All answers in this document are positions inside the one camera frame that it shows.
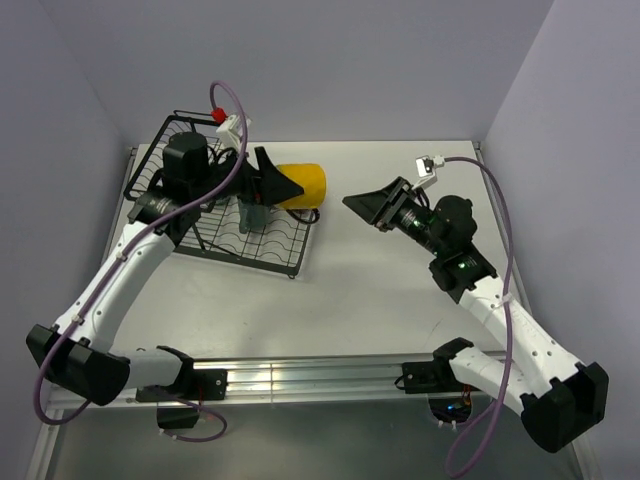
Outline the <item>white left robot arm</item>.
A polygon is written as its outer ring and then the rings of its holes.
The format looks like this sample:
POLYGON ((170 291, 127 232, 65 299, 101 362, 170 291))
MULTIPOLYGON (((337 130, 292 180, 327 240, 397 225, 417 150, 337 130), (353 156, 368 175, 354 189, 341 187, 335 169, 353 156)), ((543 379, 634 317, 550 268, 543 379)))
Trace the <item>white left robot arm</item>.
POLYGON ((266 149, 254 161, 238 156, 234 137, 215 151, 196 131, 170 136, 157 151, 160 166, 134 199, 113 251, 80 297, 50 326, 34 326, 26 344, 49 381, 104 406, 131 388, 158 387, 172 399, 197 383, 193 359, 174 348, 116 354, 116 334, 156 269, 217 201, 246 206, 311 210, 322 204, 326 177, 315 164, 274 164, 266 149))

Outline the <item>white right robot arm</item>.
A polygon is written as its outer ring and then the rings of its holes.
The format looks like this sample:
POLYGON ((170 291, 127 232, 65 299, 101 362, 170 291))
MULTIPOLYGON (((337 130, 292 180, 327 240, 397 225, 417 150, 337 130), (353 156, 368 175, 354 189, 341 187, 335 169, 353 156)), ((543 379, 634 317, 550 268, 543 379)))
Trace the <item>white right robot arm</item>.
POLYGON ((509 368, 469 340, 449 341, 434 354, 438 386, 467 384, 502 400, 549 453, 603 420, 608 374, 561 346, 505 291, 505 279, 473 243, 477 224, 470 200, 447 195, 430 207, 399 177, 380 190, 346 196, 343 203, 367 224, 382 232, 397 229, 433 254, 429 270, 436 285, 504 347, 509 368))

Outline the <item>yellow mug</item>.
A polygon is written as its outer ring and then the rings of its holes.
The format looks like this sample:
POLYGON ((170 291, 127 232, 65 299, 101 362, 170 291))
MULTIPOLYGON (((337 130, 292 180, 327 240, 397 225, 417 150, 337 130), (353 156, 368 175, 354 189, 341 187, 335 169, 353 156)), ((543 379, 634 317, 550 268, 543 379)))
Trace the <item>yellow mug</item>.
POLYGON ((327 179, 318 164, 280 164, 278 170, 303 189, 303 193, 278 204, 299 223, 313 225, 320 220, 319 208, 327 193, 327 179))

